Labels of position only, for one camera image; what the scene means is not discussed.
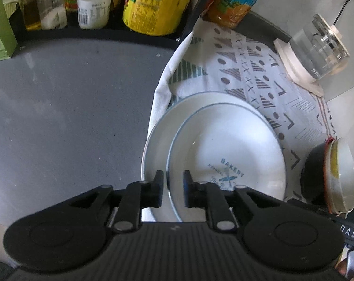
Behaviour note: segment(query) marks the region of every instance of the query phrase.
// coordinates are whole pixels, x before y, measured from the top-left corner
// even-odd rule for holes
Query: gray countertop
[[[273,48],[249,14],[237,31]],[[140,180],[153,93],[173,51],[101,40],[20,44],[0,61],[0,223]]]

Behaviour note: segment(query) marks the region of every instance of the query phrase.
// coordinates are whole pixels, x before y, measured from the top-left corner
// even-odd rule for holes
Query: white plate
[[[163,117],[159,119],[150,136],[146,141],[143,151],[141,178],[142,180],[152,181],[157,170],[164,171],[164,192],[162,208],[152,209],[152,214],[157,221],[161,222],[178,222],[178,218],[174,214],[171,202],[169,200],[168,190],[166,188],[166,160],[169,148],[173,138],[176,135],[181,124],[193,113],[200,108],[213,103],[235,103],[246,107],[253,113],[257,114],[264,123],[272,127],[266,119],[247,102],[235,96],[222,92],[203,92],[197,93],[184,98],[170,109],[168,109]]]
[[[246,185],[284,198],[286,171],[278,140],[262,118],[243,106],[203,107],[185,120],[172,142],[167,177],[176,214],[184,222],[205,221],[202,209],[184,205],[185,170],[195,182],[214,182],[225,190]]]

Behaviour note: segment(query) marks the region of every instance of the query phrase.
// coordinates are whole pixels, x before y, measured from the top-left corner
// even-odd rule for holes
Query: bakery logo
[[[219,175],[222,176],[219,179],[216,179],[213,177],[212,178],[213,182],[215,182],[217,184],[220,184],[220,183],[224,184],[224,183],[228,182],[229,184],[231,184],[232,183],[231,181],[235,180],[236,178],[244,176],[244,173],[242,173],[238,167],[231,164],[225,158],[221,159],[220,163],[224,165],[223,169],[216,167],[212,164],[208,164],[208,167],[210,167],[212,170],[214,170],[216,173],[218,173]]]
[[[235,167],[234,165],[230,164],[225,158],[221,159],[221,163],[225,165],[229,170],[233,171],[233,173],[239,177],[244,176],[244,174],[240,171],[239,168]]]

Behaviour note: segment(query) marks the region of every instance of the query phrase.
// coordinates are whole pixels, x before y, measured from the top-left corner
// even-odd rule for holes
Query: white label
[[[43,19],[40,20],[42,29],[52,30],[54,28],[64,28],[68,24],[64,6],[52,9]]]
[[[102,28],[109,18],[111,0],[78,0],[78,22],[81,28]]]

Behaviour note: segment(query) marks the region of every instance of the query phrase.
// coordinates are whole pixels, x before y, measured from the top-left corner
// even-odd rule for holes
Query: patterned towel
[[[309,152],[335,136],[324,98],[292,82],[266,45],[199,20],[181,52],[168,63],[155,91],[148,133],[168,106],[202,91],[223,91],[258,109],[276,132],[287,173],[285,200],[302,199],[300,174]]]

